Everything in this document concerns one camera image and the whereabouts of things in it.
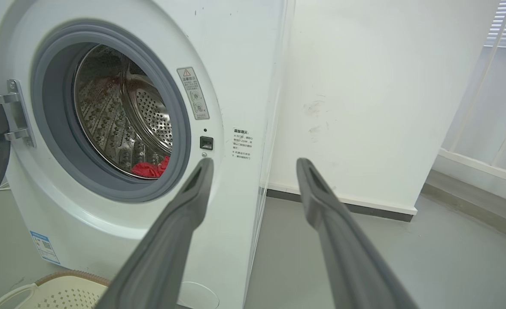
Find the front-load washing machine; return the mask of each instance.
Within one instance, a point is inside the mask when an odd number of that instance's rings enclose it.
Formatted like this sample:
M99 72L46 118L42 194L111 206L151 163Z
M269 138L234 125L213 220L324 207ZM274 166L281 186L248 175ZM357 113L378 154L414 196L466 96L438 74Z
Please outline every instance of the front-load washing machine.
M292 12L286 0L0 0L0 182L6 167L38 258L113 278L209 157L179 302L242 307Z

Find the warning label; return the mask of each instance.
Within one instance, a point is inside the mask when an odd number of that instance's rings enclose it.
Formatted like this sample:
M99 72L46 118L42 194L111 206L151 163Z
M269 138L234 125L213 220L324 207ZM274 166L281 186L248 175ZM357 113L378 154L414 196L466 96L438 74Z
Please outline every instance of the warning label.
M249 131L234 128L234 138L232 141L232 157L251 160L251 150L253 149L253 137Z
M31 238L34 239L35 245L39 250L39 254L41 257L49 262L53 262L55 264L60 265L58 258L55 254L55 251L52 248L51 242L47 236L43 236L40 233L35 233L30 231Z
M194 118L196 119L209 119L209 112L207 111L207 105L204 100L204 93L201 91L200 83L196 78L194 69L181 68L177 69L180 80L183 82L184 89L190 99L192 105L192 111L194 112Z

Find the gray baseboard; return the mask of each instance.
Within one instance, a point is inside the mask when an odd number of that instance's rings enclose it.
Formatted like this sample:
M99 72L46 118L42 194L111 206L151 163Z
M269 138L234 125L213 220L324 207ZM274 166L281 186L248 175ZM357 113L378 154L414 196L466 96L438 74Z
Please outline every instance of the gray baseboard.
M268 189L266 191L266 196L268 197L274 197L279 198L281 200L288 200L288 201L294 201L294 202L301 202L301 196L298 194L288 193L288 192L281 192L277 190ZM373 209L370 207L363 207L358 205L352 205L343 203L349 211L353 213L360 213L362 215L372 215L375 217L381 217L381 218L387 218L387 219L393 219L398 221L406 221L410 222L412 221L412 217L414 215L406 215L405 213L399 213L399 212L393 212L393 211L387 211L382 209Z
M506 199L431 170L421 194L506 234Z

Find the barcode sticker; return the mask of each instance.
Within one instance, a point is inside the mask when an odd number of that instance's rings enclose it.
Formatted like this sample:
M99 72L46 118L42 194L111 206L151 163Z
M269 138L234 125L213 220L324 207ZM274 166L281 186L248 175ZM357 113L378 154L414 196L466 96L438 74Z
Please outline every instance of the barcode sticker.
M35 233L32 231L30 231L30 233L31 238L35 242L35 246L39 250L39 254L41 254L41 257L44 260L60 265L60 261L58 260L58 257L56 256L55 251L52 248L49 238L47 236L41 235L40 233Z

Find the washing machine drum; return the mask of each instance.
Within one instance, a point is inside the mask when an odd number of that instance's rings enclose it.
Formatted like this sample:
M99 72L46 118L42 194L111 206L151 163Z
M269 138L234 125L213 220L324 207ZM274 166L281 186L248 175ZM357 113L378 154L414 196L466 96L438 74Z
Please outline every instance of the washing machine drum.
M75 113L94 150L128 176L159 178L173 135L148 76L121 52L98 45L82 58L74 78Z

